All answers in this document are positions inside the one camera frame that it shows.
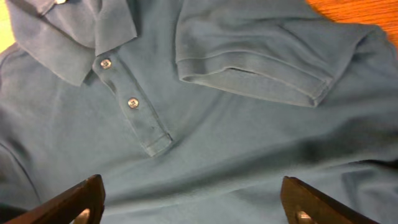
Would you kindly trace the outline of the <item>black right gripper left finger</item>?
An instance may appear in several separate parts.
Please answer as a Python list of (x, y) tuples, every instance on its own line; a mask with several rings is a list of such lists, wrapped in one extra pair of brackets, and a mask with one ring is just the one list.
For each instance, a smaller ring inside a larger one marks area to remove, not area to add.
[(96, 174), (32, 210), (4, 205), (2, 222), (5, 224), (99, 224), (104, 212), (105, 197), (102, 177)]

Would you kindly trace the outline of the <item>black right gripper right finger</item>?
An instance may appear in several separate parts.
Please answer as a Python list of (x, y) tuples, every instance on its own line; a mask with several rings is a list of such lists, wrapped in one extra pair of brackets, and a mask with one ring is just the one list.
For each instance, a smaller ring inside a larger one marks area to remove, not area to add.
[(378, 224), (296, 177), (283, 178), (280, 200), (289, 224)]

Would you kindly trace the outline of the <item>blue polo shirt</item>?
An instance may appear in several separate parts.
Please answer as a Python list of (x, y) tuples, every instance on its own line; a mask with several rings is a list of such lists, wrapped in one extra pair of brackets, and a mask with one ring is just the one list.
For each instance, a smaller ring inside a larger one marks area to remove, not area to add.
[(397, 222), (397, 55), (305, 1), (8, 1), (1, 208), (99, 174), (103, 223), (285, 223), (294, 176)]

